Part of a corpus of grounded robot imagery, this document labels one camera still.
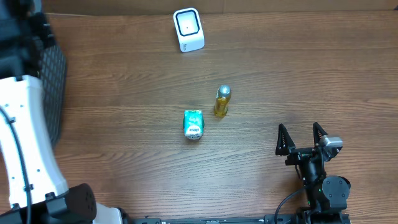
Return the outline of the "green white tissue pack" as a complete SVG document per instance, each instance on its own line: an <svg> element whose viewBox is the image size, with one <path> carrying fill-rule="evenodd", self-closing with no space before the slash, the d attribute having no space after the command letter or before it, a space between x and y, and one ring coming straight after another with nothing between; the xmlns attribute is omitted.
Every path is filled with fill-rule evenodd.
<svg viewBox="0 0 398 224"><path fill-rule="evenodd" d="M199 140L203 136L205 122L202 110L185 110L183 117L184 136L189 140Z"/></svg>

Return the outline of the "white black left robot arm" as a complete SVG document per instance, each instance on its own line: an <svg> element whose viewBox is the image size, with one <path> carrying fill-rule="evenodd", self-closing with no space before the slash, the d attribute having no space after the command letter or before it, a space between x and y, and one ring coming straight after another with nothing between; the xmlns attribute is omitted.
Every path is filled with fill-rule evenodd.
<svg viewBox="0 0 398 224"><path fill-rule="evenodd" d="M98 203L91 187L69 187L55 160L67 61L42 2L1 2L1 154L10 210L2 223L129 223Z"/></svg>

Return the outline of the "yellow liquid bottle grey cap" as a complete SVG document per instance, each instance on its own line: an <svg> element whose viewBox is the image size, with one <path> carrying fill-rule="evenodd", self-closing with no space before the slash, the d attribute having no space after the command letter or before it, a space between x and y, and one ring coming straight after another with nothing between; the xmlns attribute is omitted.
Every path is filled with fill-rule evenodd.
<svg viewBox="0 0 398 224"><path fill-rule="evenodd" d="M224 117L228 112L228 104L231 99L231 88L229 85L221 85L216 93L214 114L217 117Z"/></svg>

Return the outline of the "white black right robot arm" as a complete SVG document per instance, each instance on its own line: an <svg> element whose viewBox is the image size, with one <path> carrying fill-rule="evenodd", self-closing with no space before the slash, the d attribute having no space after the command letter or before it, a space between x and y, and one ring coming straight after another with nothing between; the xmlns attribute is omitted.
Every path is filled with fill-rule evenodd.
<svg viewBox="0 0 398 224"><path fill-rule="evenodd" d="M307 207L300 207L295 214L285 218L285 223L350 223L347 199L351 184L348 179L328 176L325 163L332 160L343 148L343 140L339 136L329 135L317 122L313 123L314 146L297 148L286 127L279 124L278 139L275 149L277 156L286 156L285 164L294 166L299 179L303 183L301 189L288 195L275 210L273 222L279 223L282 206L291 198L302 192L307 195Z"/></svg>

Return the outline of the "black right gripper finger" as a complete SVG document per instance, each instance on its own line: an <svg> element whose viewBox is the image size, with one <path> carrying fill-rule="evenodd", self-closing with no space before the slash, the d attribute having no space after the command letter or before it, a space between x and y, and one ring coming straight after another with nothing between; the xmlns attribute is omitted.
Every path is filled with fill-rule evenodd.
<svg viewBox="0 0 398 224"><path fill-rule="evenodd" d="M313 123L313 138L314 138L314 145L317 145L321 138L328 133L317 123Z"/></svg>
<svg viewBox="0 0 398 224"><path fill-rule="evenodd" d="M287 156L296 149L296 146L290 137L286 127L280 123L278 126L278 138L275 149L277 156Z"/></svg>

